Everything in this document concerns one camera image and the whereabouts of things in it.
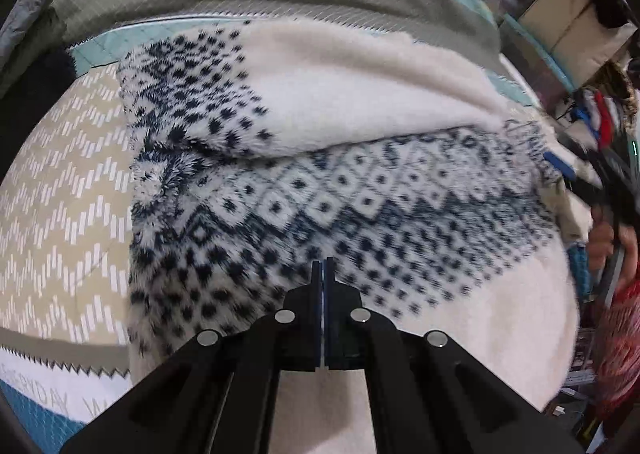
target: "chevron pattern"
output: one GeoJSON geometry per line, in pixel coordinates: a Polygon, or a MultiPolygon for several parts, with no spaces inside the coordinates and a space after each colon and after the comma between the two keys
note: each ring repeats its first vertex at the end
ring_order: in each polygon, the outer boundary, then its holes
{"type": "Polygon", "coordinates": [[[116,64],[77,79],[0,186],[0,325],[126,344],[129,140],[116,64]]]}

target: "fluffy blanket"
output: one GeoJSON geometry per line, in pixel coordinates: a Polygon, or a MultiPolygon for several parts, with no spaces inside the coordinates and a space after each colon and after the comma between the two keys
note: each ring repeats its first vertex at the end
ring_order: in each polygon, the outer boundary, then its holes
{"type": "Polygon", "coordinates": [[[450,333],[531,403],[568,370],[577,311],[538,190],[540,124],[483,71],[406,34],[221,24],[121,62],[135,159],[130,366],[244,330],[334,256],[399,328],[450,333]]]}

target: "red clothing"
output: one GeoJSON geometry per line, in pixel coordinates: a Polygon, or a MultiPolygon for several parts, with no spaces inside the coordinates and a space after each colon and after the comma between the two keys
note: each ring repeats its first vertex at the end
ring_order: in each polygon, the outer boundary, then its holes
{"type": "Polygon", "coordinates": [[[636,280],[614,295],[596,330],[596,411],[605,420],[630,395],[640,378],[640,263],[636,280]]]}
{"type": "Polygon", "coordinates": [[[600,91],[596,91],[593,94],[593,98],[598,106],[598,112],[600,113],[600,141],[598,142],[598,148],[609,147],[613,141],[614,125],[609,113],[604,97],[600,91]]]}

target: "fair isle pattern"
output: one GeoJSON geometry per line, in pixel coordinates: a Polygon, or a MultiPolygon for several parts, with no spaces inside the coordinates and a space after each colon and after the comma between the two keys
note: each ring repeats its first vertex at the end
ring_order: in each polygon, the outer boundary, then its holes
{"type": "Polygon", "coordinates": [[[126,344],[131,162],[117,65],[77,79],[0,186],[0,325],[126,344]]]}
{"type": "Polygon", "coordinates": [[[154,367],[203,328],[246,329],[308,281],[315,259],[334,256],[364,306],[403,326],[447,312],[553,240],[537,188],[559,173],[536,123],[273,153],[285,135],[271,117],[278,105],[251,85],[247,23],[185,32],[120,62],[135,153],[134,362],[154,367]]]}

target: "blue fabric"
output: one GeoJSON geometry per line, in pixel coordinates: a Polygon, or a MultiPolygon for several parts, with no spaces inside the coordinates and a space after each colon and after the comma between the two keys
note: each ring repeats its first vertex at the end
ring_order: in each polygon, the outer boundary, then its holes
{"type": "Polygon", "coordinates": [[[582,243],[572,244],[566,251],[569,269],[574,276],[578,301],[583,301],[591,293],[591,276],[587,264],[587,250],[582,243]]]}
{"type": "Polygon", "coordinates": [[[58,454],[65,441],[84,427],[84,423],[42,407],[1,380],[0,390],[24,429],[44,454],[58,454]]]}

